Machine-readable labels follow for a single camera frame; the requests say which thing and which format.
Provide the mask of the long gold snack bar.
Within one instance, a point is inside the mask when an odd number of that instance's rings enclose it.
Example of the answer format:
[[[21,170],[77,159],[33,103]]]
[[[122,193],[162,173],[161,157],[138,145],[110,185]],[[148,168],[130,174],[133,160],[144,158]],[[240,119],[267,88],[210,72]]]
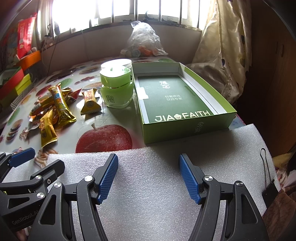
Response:
[[[76,122],[77,119],[70,111],[65,101],[65,97],[62,94],[60,84],[50,87],[49,92],[53,97],[53,101],[58,112],[58,126],[66,126],[70,123]]]

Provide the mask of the yellow peanut crisp packet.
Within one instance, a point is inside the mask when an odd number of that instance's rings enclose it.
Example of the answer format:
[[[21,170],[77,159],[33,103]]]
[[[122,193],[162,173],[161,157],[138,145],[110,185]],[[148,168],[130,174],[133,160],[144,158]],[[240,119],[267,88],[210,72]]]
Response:
[[[83,92],[84,106],[81,109],[81,115],[96,113],[101,111],[101,106],[97,103],[95,98],[95,89],[88,89]]]

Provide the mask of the black binder clip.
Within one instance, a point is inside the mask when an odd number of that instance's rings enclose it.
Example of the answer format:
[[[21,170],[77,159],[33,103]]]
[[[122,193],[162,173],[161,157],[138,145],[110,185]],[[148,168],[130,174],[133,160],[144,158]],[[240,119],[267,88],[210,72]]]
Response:
[[[260,157],[263,162],[263,169],[264,169],[264,185],[265,188],[262,192],[262,198],[266,207],[269,208],[271,204],[274,202],[275,198],[278,195],[278,190],[275,186],[274,179],[271,177],[268,161],[267,161],[267,153],[266,149],[260,149]]]

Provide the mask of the red woven box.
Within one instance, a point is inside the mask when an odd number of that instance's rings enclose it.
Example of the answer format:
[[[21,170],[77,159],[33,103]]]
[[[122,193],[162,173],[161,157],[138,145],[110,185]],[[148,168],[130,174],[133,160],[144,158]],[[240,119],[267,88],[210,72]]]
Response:
[[[1,72],[1,99],[4,99],[23,79],[21,67],[8,68]]]

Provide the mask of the yellow-green box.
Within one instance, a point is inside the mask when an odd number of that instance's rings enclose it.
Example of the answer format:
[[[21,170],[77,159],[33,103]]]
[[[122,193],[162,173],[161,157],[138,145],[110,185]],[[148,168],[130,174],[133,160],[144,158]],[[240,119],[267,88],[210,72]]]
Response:
[[[10,105],[29,85],[31,85],[31,77],[25,75],[23,79],[15,86],[9,80],[1,89],[1,105]]]

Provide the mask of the fruit print tablecloth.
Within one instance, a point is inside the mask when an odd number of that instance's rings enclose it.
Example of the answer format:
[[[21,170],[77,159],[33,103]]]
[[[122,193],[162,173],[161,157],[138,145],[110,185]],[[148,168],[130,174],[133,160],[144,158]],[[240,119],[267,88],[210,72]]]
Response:
[[[1,152],[116,152],[229,128],[233,106],[177,62],[134,62],[130,68],[87,65],[70,80],[41,84],[11,114]]]

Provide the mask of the white foam sheet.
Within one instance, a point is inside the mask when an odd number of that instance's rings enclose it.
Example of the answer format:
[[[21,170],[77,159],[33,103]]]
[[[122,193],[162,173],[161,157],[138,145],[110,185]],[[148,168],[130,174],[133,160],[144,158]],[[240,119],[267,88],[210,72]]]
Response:
[[[264,213],[261,148],[266,149],[271,177],[276,180],[273,159],[254,125],[118,151],[118,171],[107,199],[98,206],[107,238],[189,239],[200,206],[190,198],[180,174],[182,153],[217,181],[242,181]]]

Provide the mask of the black smartphone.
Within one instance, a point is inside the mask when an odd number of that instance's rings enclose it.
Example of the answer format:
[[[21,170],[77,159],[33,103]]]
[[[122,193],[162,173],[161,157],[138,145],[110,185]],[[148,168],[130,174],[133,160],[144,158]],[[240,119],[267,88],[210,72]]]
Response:
[[[50,79],[48,79],[46,81],[46,83],[50,83],[50,82],[53,82],[55,80],[64,78],[66,76],[69,76],[69,75],[73,74],[75,71],[76,71],[76,68],[71,68],[71,69],[63,70],[62,72],[53,75]]]

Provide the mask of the orange storage box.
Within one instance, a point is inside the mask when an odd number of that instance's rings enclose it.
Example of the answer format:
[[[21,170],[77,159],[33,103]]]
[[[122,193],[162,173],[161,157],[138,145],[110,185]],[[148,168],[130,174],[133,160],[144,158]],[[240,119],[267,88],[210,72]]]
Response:
[[[41,61],[41,52],[37,50],[36,52],[23,57],[20,61],[18,61],[18,63],[16,63],[16,66],[19,66],[22,68],[23,71],[26,71],[28,68],[38,63],[39,61]]]

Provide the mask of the green cosmetic jar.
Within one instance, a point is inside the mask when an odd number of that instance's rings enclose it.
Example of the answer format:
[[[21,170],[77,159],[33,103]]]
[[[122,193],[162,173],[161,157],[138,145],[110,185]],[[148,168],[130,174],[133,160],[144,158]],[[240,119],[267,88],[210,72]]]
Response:
[[[101,64],[101,96],[110,108],[126,108],[133,96],[132,61],[115,59]]]

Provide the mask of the red paper bag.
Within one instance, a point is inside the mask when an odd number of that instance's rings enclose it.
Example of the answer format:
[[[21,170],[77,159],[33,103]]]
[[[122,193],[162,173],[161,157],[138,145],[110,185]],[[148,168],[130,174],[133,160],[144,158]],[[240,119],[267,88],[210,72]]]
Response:
[[[33,13],[30,18],[19,21],[18,23],[18,42],[17,56],[23,58],[32,47],[32,37],[37,13]]]

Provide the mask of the green cardboard box tray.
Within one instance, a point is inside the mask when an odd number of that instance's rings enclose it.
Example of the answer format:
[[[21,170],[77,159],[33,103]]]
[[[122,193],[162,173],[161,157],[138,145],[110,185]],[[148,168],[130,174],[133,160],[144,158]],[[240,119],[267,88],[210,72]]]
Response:
[[[229,128],[233,106],[203,78],[177,62],[133,63],[146,144]]]

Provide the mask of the cream patterned curtain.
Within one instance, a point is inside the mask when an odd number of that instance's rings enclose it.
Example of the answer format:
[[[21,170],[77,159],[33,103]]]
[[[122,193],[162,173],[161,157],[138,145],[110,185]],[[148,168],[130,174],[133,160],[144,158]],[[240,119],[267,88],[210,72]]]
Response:
[[[250,1],[201,1],[201,38],[188,68],[234,104],[252,62]]]

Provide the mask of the clear plastic bag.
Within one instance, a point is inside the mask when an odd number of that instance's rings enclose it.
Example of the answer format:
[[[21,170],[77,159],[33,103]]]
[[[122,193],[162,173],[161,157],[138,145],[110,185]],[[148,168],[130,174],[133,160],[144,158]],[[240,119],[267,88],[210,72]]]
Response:
[[[138,58],[168,55],[151,25],[141,21],[133,21],[131,26],[133,28],[132,34],[126,47],[121,50],[121,56]]]

